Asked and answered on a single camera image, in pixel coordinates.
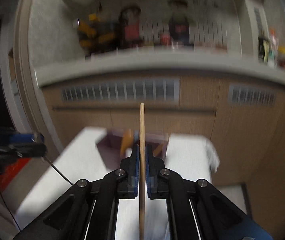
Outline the dark soy sauce bottle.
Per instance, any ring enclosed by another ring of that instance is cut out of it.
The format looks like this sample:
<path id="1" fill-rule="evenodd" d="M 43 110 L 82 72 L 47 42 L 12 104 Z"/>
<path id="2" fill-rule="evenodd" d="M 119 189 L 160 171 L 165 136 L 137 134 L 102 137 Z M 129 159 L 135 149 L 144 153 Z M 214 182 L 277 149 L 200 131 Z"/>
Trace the dark soy sauce bottle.
<path id="1" fill-rule="evenodd" d="M 269 56 L 269 39 L 265 36 L 264 31 L 260 31 L 258 36 L 258 59 L 267 64 Z"/>

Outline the red cup on counter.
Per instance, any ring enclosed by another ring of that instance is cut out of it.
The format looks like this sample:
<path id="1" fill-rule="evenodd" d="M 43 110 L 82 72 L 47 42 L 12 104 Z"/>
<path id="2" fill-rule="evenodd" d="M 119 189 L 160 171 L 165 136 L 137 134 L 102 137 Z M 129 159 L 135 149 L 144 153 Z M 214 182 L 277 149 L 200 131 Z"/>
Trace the red cup on counter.
<path id="1" fill-rule="evenodd" d="M 162 46 L 169 46 L 171 45 L 171 35 L 168 31 L 162 31 L 159 34 L 160 44 Z"/>

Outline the white lace tablecloth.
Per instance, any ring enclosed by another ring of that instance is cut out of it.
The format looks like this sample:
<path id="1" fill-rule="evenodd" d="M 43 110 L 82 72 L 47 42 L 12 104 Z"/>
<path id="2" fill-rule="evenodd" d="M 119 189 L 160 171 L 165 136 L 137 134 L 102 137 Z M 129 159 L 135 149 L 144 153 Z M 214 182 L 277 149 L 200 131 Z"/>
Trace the white lace tablecloth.
<path id="1" fill-rule="evenodd" d="M 17 239 L 244 239 L 250 219 L 208 180 L 167 168 L 150 145 L 71 186 Z"/>

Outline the red floor mat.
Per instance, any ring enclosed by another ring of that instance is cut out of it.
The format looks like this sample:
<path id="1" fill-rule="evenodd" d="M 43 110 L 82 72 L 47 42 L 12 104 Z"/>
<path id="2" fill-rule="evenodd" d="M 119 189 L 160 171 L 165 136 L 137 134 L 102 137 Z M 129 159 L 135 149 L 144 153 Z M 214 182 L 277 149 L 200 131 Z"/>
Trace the red floor mat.
<path id="1" fill-rule="evenodd" d="M 5 168 L 5 172 L 0 175 L 0 192 L 3 192 L 8 187 L 12 180 L 17 176 L 21 169 L 29 163 L 30 160 L 31 158 L 21 158 Z"/>

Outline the short grey vent grille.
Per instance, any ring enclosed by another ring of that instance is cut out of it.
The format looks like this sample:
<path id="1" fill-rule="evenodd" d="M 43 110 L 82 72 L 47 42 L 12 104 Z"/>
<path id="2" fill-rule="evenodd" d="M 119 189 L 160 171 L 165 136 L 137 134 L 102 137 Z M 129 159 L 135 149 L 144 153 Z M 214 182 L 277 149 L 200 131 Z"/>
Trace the short grey vent grille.
<path id="1" fill-rule="evenodd" d="M 276 94 L 268 89 L 254 86 L 231 84 L 228 102 L 234 105 L 271 107 L 276 101 Z"/>

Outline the jar with yellow lid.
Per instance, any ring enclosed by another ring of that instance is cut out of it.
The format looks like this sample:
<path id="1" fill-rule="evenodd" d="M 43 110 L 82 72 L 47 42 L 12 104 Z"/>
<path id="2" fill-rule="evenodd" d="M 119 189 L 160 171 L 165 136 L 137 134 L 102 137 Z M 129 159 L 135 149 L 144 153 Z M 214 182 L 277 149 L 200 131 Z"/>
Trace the jar with yellow lid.
<path id="1" fill-rule="evenodd" d="M 277 65 L 279 68 L 285 70 L 285 46 L 278 47 Z"/>

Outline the brown wooden spoon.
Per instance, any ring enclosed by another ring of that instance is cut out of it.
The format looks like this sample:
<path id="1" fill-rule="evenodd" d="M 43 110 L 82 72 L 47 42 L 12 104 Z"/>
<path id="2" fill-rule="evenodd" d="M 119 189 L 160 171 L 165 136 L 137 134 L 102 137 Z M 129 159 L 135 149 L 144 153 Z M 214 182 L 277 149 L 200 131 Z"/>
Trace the brown wooden spoon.
<path id="1" fill-rule="evenodd" d="M 120 156 L 125 156 L 126 150 L 131 148 L 134 143 L 134 132 L 131 129 L 127 129 L 123 133 L 123 138 L 120 146 Z"/>

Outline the long grey vent grille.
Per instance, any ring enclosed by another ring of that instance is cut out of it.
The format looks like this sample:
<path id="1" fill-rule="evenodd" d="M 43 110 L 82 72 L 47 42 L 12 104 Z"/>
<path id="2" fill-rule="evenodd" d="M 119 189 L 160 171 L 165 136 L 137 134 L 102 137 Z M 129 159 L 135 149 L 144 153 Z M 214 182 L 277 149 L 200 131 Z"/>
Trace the long grey vent grille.
<path id="1" fill-rule="evenodd" d="M 100 83 L 85 83 L 61 89 L 64 102 L 81 101 L 178 101 L 178 78 L 125 79 Z"/>

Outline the clear bottle orange cap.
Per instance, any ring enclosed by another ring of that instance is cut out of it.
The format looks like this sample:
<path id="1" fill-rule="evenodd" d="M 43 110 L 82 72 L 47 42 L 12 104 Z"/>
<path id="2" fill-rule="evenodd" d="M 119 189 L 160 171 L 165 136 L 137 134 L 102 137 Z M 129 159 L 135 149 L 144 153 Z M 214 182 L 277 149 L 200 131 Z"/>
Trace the clear bottle orange cap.
<path id="1" fill-rule="evenodd" d="M 279 41 L 276 36 L 275 29 L 270 28 L 269 32 L 269 55 L 268 55 L 268 65 L 272 68 L 276 67 L 276 58 L 278 52 Z"/>

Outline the wooden chopstick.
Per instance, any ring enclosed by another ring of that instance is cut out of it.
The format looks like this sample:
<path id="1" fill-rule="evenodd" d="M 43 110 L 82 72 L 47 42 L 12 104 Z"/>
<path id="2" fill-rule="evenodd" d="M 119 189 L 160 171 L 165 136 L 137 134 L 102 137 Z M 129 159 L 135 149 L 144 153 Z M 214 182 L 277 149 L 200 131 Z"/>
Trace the wooden chopstick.
<path id="1" fill-rule="evenodd" d="M 145 160 L 145 105 L 140 104 L 140 178 L 139 178 L 139 239 L 144 240 L 145 231 L 145 194 L 146 194 L 146 160 Z"/>
<path id="2" fill-rule="evenodd" d="M 162 156 L 162 150 L 164 148 L 164 144 L 159 144 L 154 150 L 153 150 L 153 155 L 155 157 L 158 157 L 158 156 Z"/>

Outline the maroon plastic utensil bin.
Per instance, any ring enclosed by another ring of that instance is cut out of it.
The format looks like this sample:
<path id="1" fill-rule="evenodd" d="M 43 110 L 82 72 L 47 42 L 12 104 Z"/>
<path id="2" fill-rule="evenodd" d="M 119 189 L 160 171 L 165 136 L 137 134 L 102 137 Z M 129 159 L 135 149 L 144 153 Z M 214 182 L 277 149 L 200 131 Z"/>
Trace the maroon plastic utensil bin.
<path id="1" fill-rule="evenodd" d="M 139 145 L 138 131 L 111 130 L 102 137 L 97 143 L 97 149 L 102 160 L 110 170 L 115 170 L 120 166 L 122 159 L 131 156 L 134 145 Z M 145 143 L 152 146 L 154 157 L 165 160 L 169 134 L 146 133 Z"/>

